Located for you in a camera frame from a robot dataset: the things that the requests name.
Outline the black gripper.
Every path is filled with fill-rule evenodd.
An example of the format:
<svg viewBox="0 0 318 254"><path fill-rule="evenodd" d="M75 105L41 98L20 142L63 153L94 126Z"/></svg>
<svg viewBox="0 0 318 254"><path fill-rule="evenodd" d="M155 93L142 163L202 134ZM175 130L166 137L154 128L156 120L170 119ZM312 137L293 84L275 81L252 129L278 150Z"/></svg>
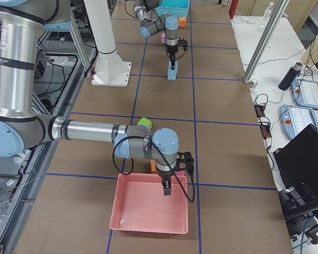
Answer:
<svg viewBox="0 0 318 254"><path fill-rule="evenodd" d="M170 170L168 166L156 167L157 174L161 177L163 183L164 196L169 196L172 193L171 177L175 174L175 170Z"/></svg>
<svg viewBox="0 0 318 254"><path fill-rule="evenodd" d="M166 45L166 50L167 50L167 53L170 56L170 69L174 69L174 65L175 65L175 62L176 62L175 54L178 52L178 46L177 45L171 46L171 45L167 44Z"/></svg>

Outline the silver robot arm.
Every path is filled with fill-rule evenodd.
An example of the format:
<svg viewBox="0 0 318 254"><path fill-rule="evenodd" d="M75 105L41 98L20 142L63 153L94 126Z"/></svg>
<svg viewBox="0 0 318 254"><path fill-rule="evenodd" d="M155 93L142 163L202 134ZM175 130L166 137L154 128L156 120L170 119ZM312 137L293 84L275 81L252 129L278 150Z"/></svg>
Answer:
<svg viewBox="0 0 318 254"><path fill-rule="evenodd" d="M176 53L179 45L178 18L170 14L159 16L155 9L160 1L135 1L133 13L140 22L140 33L144 39L148 39L160 32L165 32L166 51L170 58L172 70L176 68Z"/></svg>
<svg viewBox="0 0 318 254"><path fill-rule="evenodd" d="M168 128L152 133L144 125L87 123L32 110L38 31L70 30L69 1L0 1L0 157L46 141L113 143L113 157L153 159L165 195L179 169L178 136Z"/></svg>

